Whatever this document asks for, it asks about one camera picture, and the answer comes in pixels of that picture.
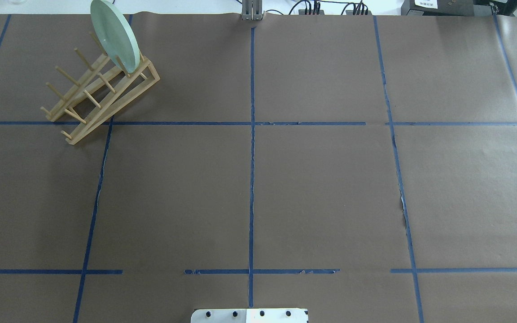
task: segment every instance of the wooden peg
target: wooden peg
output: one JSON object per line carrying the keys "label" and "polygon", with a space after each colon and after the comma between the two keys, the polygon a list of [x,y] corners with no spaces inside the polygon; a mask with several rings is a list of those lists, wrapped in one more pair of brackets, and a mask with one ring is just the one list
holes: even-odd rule
{"label": "wooden peg", "polygon": [[65,113],[66,114],[69,114],[70,116],[74,117],[75,119],[77,119],[80,123],[82,124],[87,124],[87,121],[85,121],[82,117],[80,117],[78,114],[76,113],[73,113],[71,112],[70,110],[68,109],[65,109]]}
{"label": "wooden peg", "polygon": [[99,76],[100,79],[103,80],[103,83],[105,83],[105,85],[109,88],[109,90],[111,90],[111,92],[113,93],[117,93],[115,91],[115,89],[113,88],[113,86],[111,86],[111,84],[109,83],[109,81],[105,78],[105,76],[103,76],[103,74],[101,73],[97,73],[97,75]]}
{"label": "wooden peg", "polygon": [[95,98],[89,94],[89,92],[87,90],[83,90],[83,93],[87,96],[87,98],[89,98],[89,100],[91,100],[91,102],[93,102],[93,104],[97,107],[97,108],[101,108],[101,105],[99,104],[99,102],[97,102],[97,100],[95,100]]}
{"label": "wooden peg", "polygon": [[92,33],[92,31],[89,31],[89,35],[91,35],[91,38],[93,38],[93,40],[95,41],[95,43],[97,44],[97,47],[99,47],[99,49],[103,52],[103,54],[106,54],[107,52],[105,52],[105,49],[103,48],[103,45],[101,45],[101,42],[99,41],[99,39],[97,38],[97,35],[95,35],[94,33]]}
{"label": "wooden peg", "polygon": [[65,131],[63,131],[63,130],[62,130],[62,131],[61,131],[61,133],[63,133],[63,135],[65,135],[65,137],[67,137],[67,138],[69,138],[69,139],[73,139],[73,138],[71,137],[71,135],[69,135],[69,134],[68,134],[68,133],[66,133]]}
{"label": "wooden peg", "polygon": [[127,72],[125,65],[123,65],[123,62],[121,61],[121,57],[119,57],[119,55],[115,55],[115,59],[117,59],[117,63],[119,63],[119,67],[121,67],[121,70],[123,70],[123,72],[125,73],[127,78],[131,78],[131,74],[129,74],[129,72]]}
{"label": "wooden peg", "polygon": [[63,76],[65,76],[68,80],[70,80],[71,82],[73,82],[73,84],[75,84],[76,86],[79,86],[80,84],[77,82],[76,79],[72,78],[67,72],[63,71],[63,68],[59,67],[59,66],[56,66],[55,69],[60,72],[61,74],[63,74]]}
{"label": "wooden peg", "polygon": [[89,62],[87,61],[87,59],[83,56],[83,54],[81,53],[80,50],[78,50],[77,48],[75,49],[75,52],[77,53],[77,55],[80,57],[81,61],[83,61],[83,63],[85,64],[85,66],[87,66],[87,68],[92,71],[93,70],[93,66],[91,66],[91,64],[89,64]]}
{"label": "wooden peg", "polygon": [[43,112],[45,112],[46,115],[51,116],[51,112],[49,112],[49,110],[47,110],[43,106],[40,109],[43,110]]}
{"label": "wooden peg", "polygon": [[59,91],[55,88],[55,86],[52,86],[52,85],[51,85],[51,83],[49,83],[49,82],[45,83],[45,85],[47,85],[47,86],[51,89],[51,91],[53,91],[55,94],[57,94],[57,96],[58,96],[61,100],[66,101],[66,99],[65,99],[65,98],[64,98],[64,96],[63,96],[63,94],[61,94],[61,92],[59,92]]}

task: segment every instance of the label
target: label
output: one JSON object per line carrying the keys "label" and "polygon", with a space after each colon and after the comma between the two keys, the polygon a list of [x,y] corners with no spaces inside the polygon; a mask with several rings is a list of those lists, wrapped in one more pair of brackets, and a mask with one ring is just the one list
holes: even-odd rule
{"label": "label", "polygon": [[438,8],[438,0],[414,0],[414,4],[416,4],[416,6],[421,6],[424,8]]}

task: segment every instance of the black device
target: black device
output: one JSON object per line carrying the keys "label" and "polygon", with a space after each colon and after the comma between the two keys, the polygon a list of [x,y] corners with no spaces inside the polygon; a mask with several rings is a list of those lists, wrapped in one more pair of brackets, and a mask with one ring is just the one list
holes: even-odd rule
{"label": "black device", "polygon": [[[436,2],[438,8],[428,7]],[[400,9],[402,16],[474,16],[474,0],[404,0]]]}
{"label": "black device", "polygon": [[474,0],[474,4],[479,4],[480,6],[494,6],[497,11],[496,14],[503,16],[512,16],[513,12],[517,9],[517,0]]}

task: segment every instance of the white label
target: white label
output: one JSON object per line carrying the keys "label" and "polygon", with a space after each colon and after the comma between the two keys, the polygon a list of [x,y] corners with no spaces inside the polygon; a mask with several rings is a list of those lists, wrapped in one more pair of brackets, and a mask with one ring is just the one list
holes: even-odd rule
{"label": "white label", "polygon": [[424,8],[438,8],[438,0],[414,0],[414,4],[416,4],[416,6],[421,6]]}

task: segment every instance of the green plate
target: green plate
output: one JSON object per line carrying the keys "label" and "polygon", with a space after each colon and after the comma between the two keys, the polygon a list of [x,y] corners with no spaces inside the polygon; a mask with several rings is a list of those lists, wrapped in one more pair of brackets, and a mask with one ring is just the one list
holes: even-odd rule
{"label": "green plate", "polygon": [[95,34],[113,63],[123,69],[117,62],[116,57],[119,57],[127,72],[135,72],[141,56],[139,45],[133,29],[119,9],[105,0],[93,0],[91,21]]}

